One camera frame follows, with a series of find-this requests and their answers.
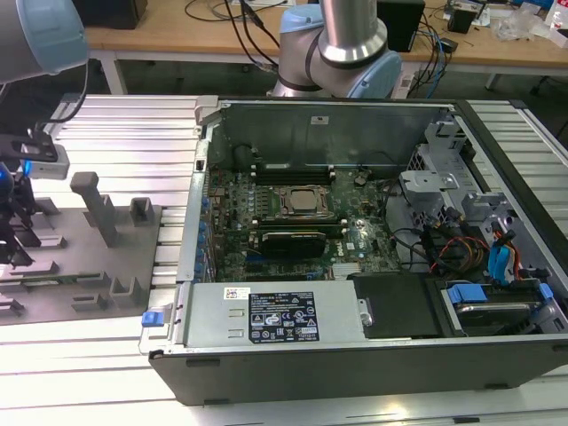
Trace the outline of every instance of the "black box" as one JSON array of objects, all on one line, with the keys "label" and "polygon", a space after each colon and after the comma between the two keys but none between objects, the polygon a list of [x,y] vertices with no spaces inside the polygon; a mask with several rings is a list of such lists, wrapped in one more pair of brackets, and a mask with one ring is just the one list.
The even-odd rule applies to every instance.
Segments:
[{"label": "black box", "polygon": [[389,49],[410,51],[424,12],[424,0],[378,0],[377,15],[389,31]]},{"label": "black box", "polygon": [[447,29],[454,33],[468,34],[471,22],[477,17],[477,12],[454,8],[450,13]]},{"label": "black box", "polygon": [[83,25],[134,29],[142,19],[147,0],[73,0]]}]

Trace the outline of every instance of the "wooden desk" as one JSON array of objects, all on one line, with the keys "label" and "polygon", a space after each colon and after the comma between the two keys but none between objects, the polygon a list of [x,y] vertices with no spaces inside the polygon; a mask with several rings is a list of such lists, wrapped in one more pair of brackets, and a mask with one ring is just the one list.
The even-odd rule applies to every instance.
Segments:
[{"label": "wooden desk", "polygon": [[[126,92],[118,59],[249,61],[230,22],[201,22],[189,18],[184,12],[186,3],[187,0],[148,0],[146,15],[135,30],[88,28],[92,56],[103,63],[112,93]],[[426,15],[430,16],[432,10],[443,3],[444,0],[427,0]],[[235,15],[241,12],[239,7],[233,7],[232,10]],[[280,18],[285,10],[277,7],[260,12],[266,27],[277,37]],[[219,7],[219,11],[225,12],[225,9]],[[205,0],[197,0],[191,7],[191,13],[203,18],[212,17]],[[568,50],[558,48],[549,40],[535,37],[533,41],[500,42],[493,37],[490,28],[472,28],[468,34],[462,35],[448,33],[447,23],[434,16],[429,18],[429,22],[441,36],[459,43],[449,69],[499,74],[568,75]],[[244,37],[242,24],[237,25]],[[259,47],[277,59],[279,52],[276,45],[253,25],[249,25],[249,29]],[[430,49],[426,37],[418,36],[413,50],[402,54],[408,73],[429,60]]]}]

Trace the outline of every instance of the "gray metal plate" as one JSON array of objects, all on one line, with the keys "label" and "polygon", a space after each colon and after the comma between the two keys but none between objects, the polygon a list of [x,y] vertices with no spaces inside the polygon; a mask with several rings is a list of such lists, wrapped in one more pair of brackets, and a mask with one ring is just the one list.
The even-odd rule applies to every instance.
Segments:
[{"label": "gray metal plate", "polygon": [[[115,225],[118,237],[112,248],[108,248],[99,230],[90,227],[83,209],[63,209],[57,215],[48,216],[57,235],[65,239],[63,248],[29,248],[29,255],[36,264],[55,262],[58,275],[72,275],[105,272],[110,280],[106,282],[86,281],[83,283],[62,283],[51,285],[16,286],[0,282],[4,297],[14,298],[24,306],[20,316],[0,316],[0,325],[27,324],[32,322],[62,320],[92,320],[97,318],[126,317],[139,315],[146,310],[162,208],[154,206],[154,223],[134,226],[129,208],[116,208]],[[4,269],[3,279],[13,279],[20,269]],[[130,306],[119,306],[110,295],[113,279],[118,279],[128,288],[136,278],[139,284],[137,302]],[[82,298],[99,295],[102,306],[83,305],[79,312],[73,304]]]}]

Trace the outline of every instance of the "blue cable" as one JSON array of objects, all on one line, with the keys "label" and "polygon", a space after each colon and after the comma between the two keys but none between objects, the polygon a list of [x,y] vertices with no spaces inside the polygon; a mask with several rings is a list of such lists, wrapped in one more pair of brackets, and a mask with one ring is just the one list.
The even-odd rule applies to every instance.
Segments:
[{"label": "blue cable", "polygon": [[433,39],[435,39],[436,44],[438,45],[438,48],[440,49],[438,61],[436,62],[436,66],[435,66],[435,69],[437,68],[438,70],[436,71],[436,74],[434,75],[434,82],[432,83],[432,86],[430,87],[430,91],[426,95],[426,99],[429,99],[434,94],[434,91],[438,87],[438,83],[439,83],[440,78],[442,76],[442,70],[444,69],[444,67],[438,67],[438,65],[440,65],[441,61],[443,60],[443,58],[445,58],[445,56],[444,56],[444,51],[442,49],[442,42],[440,41],[440,37],[437,34],[431,33],[430,31],[422,31],[421,29],[419,29],[418,32],[425,34],[426,36],[430,36]]}]

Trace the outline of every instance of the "blue latch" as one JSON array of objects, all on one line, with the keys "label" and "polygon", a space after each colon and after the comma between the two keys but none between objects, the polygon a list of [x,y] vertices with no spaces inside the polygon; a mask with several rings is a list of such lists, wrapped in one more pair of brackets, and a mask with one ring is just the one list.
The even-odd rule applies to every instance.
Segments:
[{"label": "blue latch", "polygon": [[489,276],[498,281],[502,286],[507,286],[509,282],[505,280],[505,271],[511,257],[511,250],[507,246],[493,244],[489,251],[489,265],[487,271]]},{"label": "blue latch", "polygon": [[163,312],[144,312],[142,314],[142,327],[163,327]]},{"label": "blue latch", "polygon": [[481,284],[454,284],[447,290],[452,304],[487,302]]},{"label": "blue latch", "polygon": [[540,293],[542,294],[542,297],[544,297],[544,300],[549,300],[554,297],[554,294],[552,293],[550,286],[548,284],[545,284],[544,282],[542,282],[539,285],[539,290]]}]

